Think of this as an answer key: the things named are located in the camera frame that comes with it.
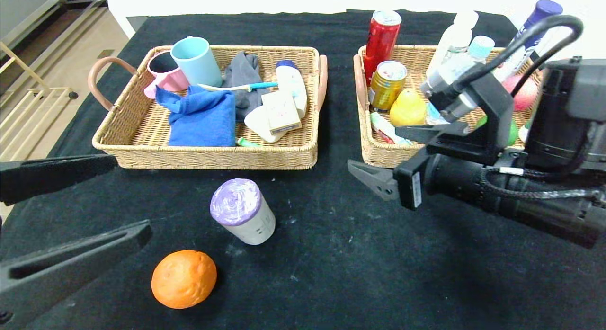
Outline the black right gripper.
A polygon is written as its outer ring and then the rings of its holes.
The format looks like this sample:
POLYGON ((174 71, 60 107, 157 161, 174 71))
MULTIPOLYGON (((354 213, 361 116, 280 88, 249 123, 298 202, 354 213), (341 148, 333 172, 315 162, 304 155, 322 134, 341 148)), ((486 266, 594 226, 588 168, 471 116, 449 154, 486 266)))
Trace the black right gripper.
POLYGON ((374 194, 384 201, 398 201, 400 192, 401 205, 412 211, 420 207, 426 196, 444 195, 477 207, 488 201, 488 194, 480 184, 485 165, 444 154, 431 144, 461 142, 470 133, 466 122, 398 126, 395 133, 426 146, 394 170, 347 160, 351 175, 374 194))

